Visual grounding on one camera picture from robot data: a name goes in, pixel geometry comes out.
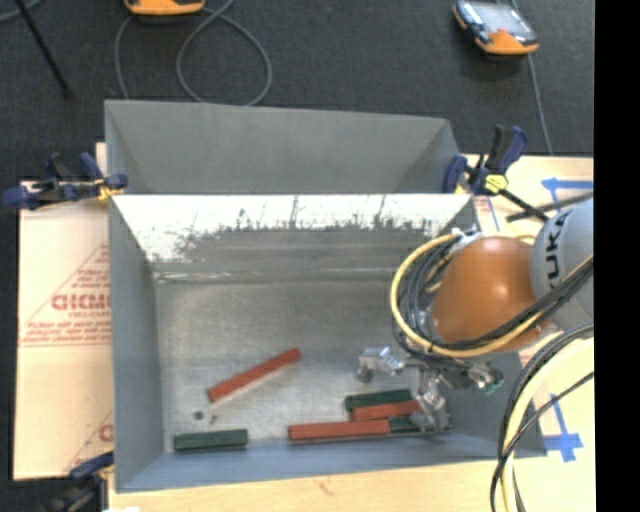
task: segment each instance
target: wire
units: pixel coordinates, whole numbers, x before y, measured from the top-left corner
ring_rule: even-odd
[[[32,9],[36,7],[38,4],[42,3],[43,0],[33,0],[31,3],[27,4],[25,7],[27,9]],[[17,18],[20,16],[20,10],[14,9],[13,11],[9,11],[4,14],[0,14],[0,23],[4,23],[5,21],[12,20],[13,18]]]
[[[511,398],[507,402],[509,405],[505,412],[506,427],[504,433],[501,432],[499,439],[499,445],[502,446],[503,452],[517,435],[526,409],[541,384],[562,362],[584,350],[592,348],[594,346],[593,337],[583,338],[583,336],[591,334],[593,334],[593,323],[565,331],[546,344],[541,349],[540,356],[532,359],[527,364],[519,381],[514,386]],[[519,510],[516,502],[518,492],[513,476],[512,456],[508,456],[504,461],[500,480],[507,511]]]
[[[187,39],[183,43],[182,47],[180,48],[180,51],[178,52],[178,57],[176,59],[176,75],[178,76],[178,80],[180,81],[180,85],[182,85],[182,88],[187,92],[187,94],[189,96],[191,96],[192,99],[194,99],[194,100],[196,100],[196,101],[198,101],[200,103],[206,103],[206,101],[204,99],[202,99],[200,96],[198,96],[191,89],[191,87],[189,86],[187,81],[184,79],[184,76],[183,76],[183,73],[182,73],[182,58],[184,56],[185,50],[187,49],[189,44],[191,44],[191,41],[196,37],[196,35],[198,35],[202,30],[204,30],[206,27],[208,27],[209,25],[211,25],[214,21],[216,21],[218,19],[221,20],[221,21],[224,21],[225,23],[227,23],[229,25],[231,25],[238,32],[240,32],[243,36],[245,36],[256,47],[256,49],[260,53],[260,56],[262,57],[262,60],[264,62],[264,66],[265,66],[265,69],[266,69],[266,75],[267,75],[265,85],[264,85],[262,91],[260,92],[260,94],[258,94],[258,96],[256,96],[253,100],[251,100],[246,105],[247,106],[252,106],[252,105],[256,105],[256,104],[260,103],[264,99],[264,97],[267,95],[267,93],[269,92],[269,89],[271,88],[271,84],[273,82],[273,70],[272,70],[272,67],[271,67],[271,61],[270,61],[269,56],[267,55],[267,52],[265,51],[264,47],[260,44],[260,42],[246,28],[244,28],[242,25],[238,24],[237,22],[235,22],[231,18],[222,15],[222,13],[234,1],[235,0],[229,0],[227,2],[227,4],[225,4],[222,8],[218,9],[217,11],[212,11],[211,9],[205,8],[204,11],[208,12],[210,14],[209,18],[207,20],[205,20],[202,24],[200,24],[200,26],[198,26],[189,35],[189,37],[187,37]]]
[[[232,6],[232,4],[234,2],[235,2],[235,0],[227,0],[227,2],[217,10],[212,10],[212,9],[207,8],[207,7],[203,8],[203,11],[208,13],[208,17],[200,25],[198,25],[195,28],[195,30],[189,34],[189,36],[187,36],[187,38],[185,39],[185,41],[183,42],[182,46],[180,47],[180,49],[178,51],[178,55],[176,57],[176,63],[175,63],[175,69],[176,69],[176,75],[178,77],[178,81],[180,82],[180,85],[184,89],[184,91],[193,100],[195,100],[197,102],[205,103],[206,101],[203,98],[201,98],[200,96],[198,96],[192,90],[192,88],[189,86],[187,81],[185,80],[183,72],[182,72],[182,60],[184,58],[184,54],[186,52],[187,47],[191,44],[193,39],[198,34],[200,34],[205,28],[207,28],[209,25],[211,25],[213,22],[215,22],[217,20],[220,20],[220,21],[223,21],[223,22],[227,23],[228,25],[233,27],[235,30],[240,32],[240,34],[242,34],[245,38],[247,38],[249,40],[249,42],[251,44],[253,44],[253,46],[258,50],[258,53],[260,54],[260,57],[262,58],[262,61],[263,61],[264,66],[265,66],[265,71],[266,71],[265,85],[262,88],[262,91],[260,91],[260,93],[255,98],[253,98],[248,103],[245,103],[245,106],[252,106],[252,105],[256,105],[256,104],[260,103],[265,98],[265,96],[268,94],[269,90],[271,89],[271,86],[272,86],[272,83],[273,83],[273,69],[272,69],[272,65],[271,65],[271,60],[269,59],[269,56],[268,56],[266,50],[260,44],[260,42],[251,34],[251,32],[249,32],[246,28],[244,28],[238,22],[236,22],[233,19],[229,18],[228,16],[224,16],[222,14],[223,12],[227,11]],[[129,94],[129,90],[127,89],[127,86],[125,84],[124,76],[123,76],[123,73],[122,73],[122,67],[121,67],[121,63],[120,63],[120,60],[121,60],[120,59],[120,54],[121,54],[120,48],[121,48],[121,45],[122,45],[123,34],[124,34],[126,28],[131,23],[131,20],[133,18],[134,18],[133,16],[127,17],[127,19],[125,19],[124,22],[120,25],[120,28],[118,29],[118,32],[116,34],[116,39],[115,39],[115,44],[114,44],[115,71],[116,71],[116,76],[117,76],[117,79],[118,79],[118,85],[120,87],[120,92],[121,92],[122,96],[125,99],[129,99],[130,98],[130,94]]]
[[[511,439],[511,442],[504,448],[501,454],[501,457],[499,458],[496,469],[493,473],[493,477],[491,479],[490,499],[491,499],[491,510],[493,512],[497,511],[495,496],[498,489],[498,483],[500,481],[500,475],[504,470],[504,466],[506,464],[507,459],[514,453],[515,449],[517,448],[518,444],[520,443],[524,435],[529,430],[531,430],[531,428],[536,424],[536,422],[540,419],[540,417],[545,412],[547,412],[554,404],[558,403],[565,396],[574,392],[578,388],[582,387],[587,382],[591,381],[594,377],[595,377],[595,372],[588,373],[587,375],[582,377],[580,380],[578,380],[577,382],[569,386],[567,389],[555,395],[553,398],[551,398],[550,400],[545,402],[543,405],[538,407],[538,409],[529,416],[527,421],[522,424],[517,434],[513,436],[513,438]],[[520,499],[518,499],[518,501],[519,501],[519,504],[517,505],[518,510],[522,510],[524,506],[522,505],[522,502]]]
[[[520,12],[520,7],[516,3],[516,0],[509,0],[511,7]],[[551,139],[549,138],[549,131],[547,129],[547,121],[544,115],[544,109],[542,108],[542,100],[540,99],[540,87],[538,86],[538,77],[536,74],[536,67],[533,62],[533,56],[527,54],[527,67],[529,68],[529,76],[531,77],[531,85],[533,87],[533,97],[536,103],[536,114],[538,115],[538,121],[540,122],[540,128],[542,129],[542,136],[547,146],[547,152],[549,155],[553,155],[553,148],[551,147]]]
[[[459,234],[445,235],[432,240],[416,249],[400,265],[394,275],[390,289],[390,304],[393,320],[406,338],[399,340],[403,348],[408,340],[422,347],[427,353],[434,353],[446,357],[475,357],[497,350],[520,336],[525,331],[541,324],[551,317],[564,305],[586,282],[593,272],[593,255],[585,259],[555,288],[537,299],[534,304],[516,315],[514,318],[489,333],[472,339],[461,340],[456,343],[446,343],[435,333],[427,333],[418,319],[418,299],[416,294],[421,289],[433,289],[431,282],[421,281],[427,274],[438,277],[441,271],[452,260],[449,251],[461,237]],[[408,270],[415,266],[410,273],[408,283],[402,293],[400,285],[405,281]],[[404,297],[405,316],[400,311],[400,303]]]

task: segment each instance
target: electronic device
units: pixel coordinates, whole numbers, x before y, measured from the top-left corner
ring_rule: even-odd
[[[124,0],[129,11],[139,16],[180,16],[204,8],[205,0]]]
[[[462,29],[488,55],[521,57],[540,45],[531,26],[508,5],[457,0],[453,13]]]

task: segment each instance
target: clamp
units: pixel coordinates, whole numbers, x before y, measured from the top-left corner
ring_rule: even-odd
[[[38,512],[79,512],[92,499],[96,510],[104,510],[108,504],[107,480],[101,474],[114,464],[113,452],[103,453],[73,468],[68,478],[74,485],[65,489]]]
[[[87,152],[80,154],[83,181],[65,182],[63,175],[71,174],[61,161],[60,154],[54,153],[45,165],[45,178],[35,183],[19,185],[2,193],[5,206],[16,209],[36,210],[53,204],[79,201],[80,199],[106,199],[120,193],[128,185],[124,174],[104,176],[94,158]]]
[[[480,154],[475,167],[471,167],[467,163],[466,157],[460,154],[454,155],[445,169],[442,191],[445,193],[455,192],[460,182],[463,181],[463,175],[466,174],[466,185],[462,185],[465,192],[484,196],[501,195],[528,214],[546,222],[549,217],[544,212],[507,190],[509,185],[506,176],[507,170],[520,158],[527,143],[527,136],[521,128],[513,126],[507,133],[502,125],[496,125],[489,156],[485,159],[484,155]]]

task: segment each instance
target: gray cardboard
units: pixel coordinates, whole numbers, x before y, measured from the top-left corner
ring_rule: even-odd
[[[382,197],[113,198],[118,491],[496,457],[502,413],[520,369],[516,355],[499,356],[495,364],[506,381],[490,396],[443,389],[453,422],[449,433],[304,446],[287,440],[290,424],[346,420],[347,394],[417,387],[411,372],[360,382],[358,355],[365,347],[391,345],[397,357],[404,356],[391,336],[387,294],[393,272],[442,226],[468,225],[471,200]],[[292,205],[306,212],[295,222]],[[254,222],[237,223],[236,211]],[[263,212],[259,226],[254,211]],[[208,401],[208,386],[294,346],[302,360],[292,367],[219,403]],[[175,434],[233,428],[248,429],[247,447],[173,451]],[[524,455],[544,453],[537,433],[522,448]]]
[[[126,193],[438,193],[457,152],[409,115],[108,100],[105,124]]]

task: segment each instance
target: green block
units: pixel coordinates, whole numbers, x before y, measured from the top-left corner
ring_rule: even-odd
[[[247,429],[219,430],[217,432],[178,434],[173,438],[173,447],[176,452],[217,450],[242,447],[248,442],[249,432]]]
[[[420,429],[411,422],[408,416],[389,418],[389,427],[391,428],[392,434],[420,432]]]
[[[389,391],[349,395],[344,399],[344,405],[347,408],[347,411],[352,411],[358,407],[406,402],[412,398],[411,391],[408,389],[392,389]]]

